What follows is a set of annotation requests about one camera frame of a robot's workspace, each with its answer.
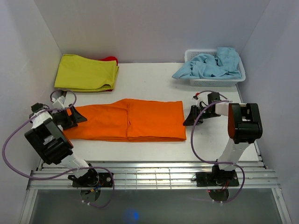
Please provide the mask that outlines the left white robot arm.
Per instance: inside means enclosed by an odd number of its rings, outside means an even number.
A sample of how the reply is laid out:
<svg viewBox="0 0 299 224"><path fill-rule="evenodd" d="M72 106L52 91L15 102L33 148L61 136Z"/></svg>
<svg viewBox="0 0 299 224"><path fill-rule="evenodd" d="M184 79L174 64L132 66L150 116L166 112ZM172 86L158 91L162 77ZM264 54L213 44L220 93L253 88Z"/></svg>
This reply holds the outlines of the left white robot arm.
<svg viewBox="0 0 299 224"><path fill-rule="evenodd" d="M33 113L29 117L33 119L32 128L24 134L25 138L45 163L73 169L68 179L81 187L97 186L100 183L99 174L90 163L75 155L73 145L63 133L86 122L87 118L73 106L70 114L67 111L52 113L47 109L48 106L41 103L31 106Z"/></svg>

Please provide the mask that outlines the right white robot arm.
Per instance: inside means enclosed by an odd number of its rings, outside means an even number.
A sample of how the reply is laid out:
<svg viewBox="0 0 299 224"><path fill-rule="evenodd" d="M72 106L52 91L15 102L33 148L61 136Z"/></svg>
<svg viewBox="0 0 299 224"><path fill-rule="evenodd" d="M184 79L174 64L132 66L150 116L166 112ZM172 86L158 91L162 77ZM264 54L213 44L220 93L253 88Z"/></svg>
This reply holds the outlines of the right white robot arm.
<svg viewBox="0 0 299 224"><path fill-rule="evenodd" d="M197 102L183 125L195 127L205 119L227 116L229 139L222 155L212 162L211 172L197 172L194 181L198 187L237 187L241 182L236 165L245 149L263 134L259 108L256 103L234 103L218 92L207 93L207 104L200 100L199 93L193 96Z"/></svg>

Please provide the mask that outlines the orange trousers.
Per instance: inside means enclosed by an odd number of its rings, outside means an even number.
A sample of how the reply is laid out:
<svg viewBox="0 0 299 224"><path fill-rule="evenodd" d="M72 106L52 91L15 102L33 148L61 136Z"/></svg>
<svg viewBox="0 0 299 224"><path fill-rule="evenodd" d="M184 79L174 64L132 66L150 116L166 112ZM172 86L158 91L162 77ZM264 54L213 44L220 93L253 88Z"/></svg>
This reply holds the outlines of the orange trousers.
<svg viewBox="0 0 299 224"><path fill-rule="evenodd" d="M87 120L64 131L71 140L116 142L176 142L186 140L181 101L122 99L85 105L77 111Z"/></svg>

